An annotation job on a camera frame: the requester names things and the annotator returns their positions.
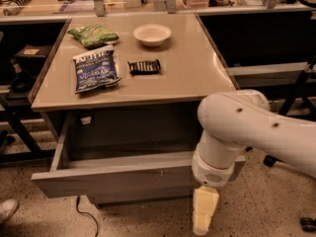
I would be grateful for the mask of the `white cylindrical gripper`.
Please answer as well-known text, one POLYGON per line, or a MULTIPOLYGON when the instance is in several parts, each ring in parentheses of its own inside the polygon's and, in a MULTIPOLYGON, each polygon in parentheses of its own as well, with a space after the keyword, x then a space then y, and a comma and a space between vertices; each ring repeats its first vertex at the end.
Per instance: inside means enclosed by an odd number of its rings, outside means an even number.
POLYGON ((245 147, 224 141, 205 130, 197 144, 192 170, 196 180, 204 185, 195 189, 193 200, 193 231, 198 236, 208 232, 216 210, 219 193, 214 188, 224 187, 234 181, 245 165, 242 155, 245 147))

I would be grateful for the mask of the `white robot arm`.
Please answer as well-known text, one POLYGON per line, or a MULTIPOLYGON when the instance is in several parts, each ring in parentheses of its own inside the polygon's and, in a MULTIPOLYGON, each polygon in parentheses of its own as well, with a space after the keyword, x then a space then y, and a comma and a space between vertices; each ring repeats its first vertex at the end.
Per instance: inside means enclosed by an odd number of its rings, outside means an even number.
POLYGON ((208 232, 219 200, 217 189, 231 179, 237 158, 248 147, 316 177, 316 123, 271 112, 269 101, 259 91, 211 94, 200 102, 197 118, 202 134, 192 162, 200 183, 194 191, 196 235, 208 232))

